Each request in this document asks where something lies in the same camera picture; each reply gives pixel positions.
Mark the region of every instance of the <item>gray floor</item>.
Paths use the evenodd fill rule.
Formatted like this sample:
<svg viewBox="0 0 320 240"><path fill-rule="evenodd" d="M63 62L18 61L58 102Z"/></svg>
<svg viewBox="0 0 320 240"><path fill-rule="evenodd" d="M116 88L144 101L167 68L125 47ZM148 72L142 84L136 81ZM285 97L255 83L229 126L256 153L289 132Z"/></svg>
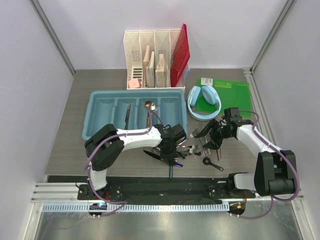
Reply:
<svg viewBox="0 0 320 240"><path fill-rule="evenodd" d="M270 201L248 201L246 216L259 216ZM275 201L259 220L226 212L119 213L88 219L86 212L45 212L36 240L302 240L290 202Z"/></svg>
<svg viewBox="0 0 320 240"><path fill-rule="evenodd" d="M242 69L192 69L187 78L185 97L196 84L198 77L246 81ZM47 165L48 175L85 175L86 154L82 139L83 124L90 94L98 90L126 89L127 70L78 70L74 76L70 94L60 122L51 156ZM188 131L191 133L199 122L188 114ZM174 169L174 177L226 177L229 173L254 172L256 159L247 147L236 139L224 140L222 159L218 162L214 152L212 162L224 168L223 172L205 166L201 157L180 160L182 168ZM168 165L132 149L120 154L108 169L108 176L167 177Z"/></svg>

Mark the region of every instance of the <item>headphones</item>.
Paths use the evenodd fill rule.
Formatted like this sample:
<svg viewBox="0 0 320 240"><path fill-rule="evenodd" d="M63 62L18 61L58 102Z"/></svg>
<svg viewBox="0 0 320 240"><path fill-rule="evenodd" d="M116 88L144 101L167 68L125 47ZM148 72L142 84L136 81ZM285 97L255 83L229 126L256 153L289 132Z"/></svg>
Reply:
<svg viewBox="0 0 320 240"><path fill-rule="evenodd" d="M198 113L195 113L191 110L191 107L194 107L196 105L197 99L199 97L200 91L203 94L204 99L211 105L214 105L216 103L219 104L219 109L209 115L201 115ZM198 120L198 121L208 121L211 119L214 119L220 112L221 110L221 100L220 97L217 93L217 91L210 85L206 85L206 86L194 86L187 97L187 105L188 105L188 109L189 112L191 114L191 116Z"/></svg>

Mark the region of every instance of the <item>white wall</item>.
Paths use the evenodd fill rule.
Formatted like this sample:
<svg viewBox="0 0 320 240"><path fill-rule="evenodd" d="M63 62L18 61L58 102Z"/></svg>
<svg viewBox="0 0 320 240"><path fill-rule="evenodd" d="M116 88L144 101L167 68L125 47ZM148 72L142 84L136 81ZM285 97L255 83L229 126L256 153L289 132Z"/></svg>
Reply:
<svg viewBox="0 0 320 240"><path fill-rule="evenodd" d="M125 69L125 30L180 29L191 68L250 67L286 0L39 0L75 69Z"/></svg>
<svg viewBox="0 0 320 240"><path fill-rule="evenodd" d="M301 188L320 226L320 1L296 1L255 73L276 138L297 159Z"/></svg>
<svg viewBox="0 0 320 240"><path fill-rule="evenodd" d="M72 75L28 0L1 1L0 23L0 238L15 240L44 180Z"/></svg>

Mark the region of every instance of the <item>table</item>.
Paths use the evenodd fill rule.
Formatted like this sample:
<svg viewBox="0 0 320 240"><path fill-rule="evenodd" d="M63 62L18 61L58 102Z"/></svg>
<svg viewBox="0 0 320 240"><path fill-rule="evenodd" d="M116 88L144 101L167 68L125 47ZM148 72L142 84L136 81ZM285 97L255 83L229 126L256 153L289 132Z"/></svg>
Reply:
<svg viewBox="0 0 320 240"><path fill-rule="evenodd" d="M185 97L196 84L198 77L219 78L244 81L242 69L192 69L186 81ZM59 129L46 168L47 175L86 175L84 165L87 160L82 139L83 124L90 94L98 90L125 90L127 85L126 69L77 70L64 108ZM189 113L187 116L188 132L199 127L199 122ZM191 139L190 144L199 144L200 140ZM225 139L221 146L221 160L218 162L216 151L211 151L211 161L224 168L218 171L205 166L203 157L189 156L179 160L183 167L175 167L173 177L227 177L230 173L254 172L256 159L240 141ZM114 164L108 168L108 176L127 177L167 177L169 167L147 156L142 149L131 149L122 152Z"/></svg>

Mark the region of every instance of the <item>blue tray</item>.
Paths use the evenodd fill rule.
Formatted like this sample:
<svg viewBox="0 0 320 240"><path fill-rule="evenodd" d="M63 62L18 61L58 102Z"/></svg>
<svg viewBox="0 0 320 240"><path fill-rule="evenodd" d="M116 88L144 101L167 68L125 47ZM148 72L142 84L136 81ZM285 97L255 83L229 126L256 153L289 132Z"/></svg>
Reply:
<svg viewBox="0 0 320 240"><path fill-rule="evenodd" d="M88 140L106 124L113 124L116 129L124 129L126 112L130 104L128 130L145 129L147 101L155 103L156 113L164 125L181 124L188 134L184 92L179 89L143 89L92 92L84 118L82 138ZM152 125L155 124L159 124L159 120L153 116Z"/></svg>

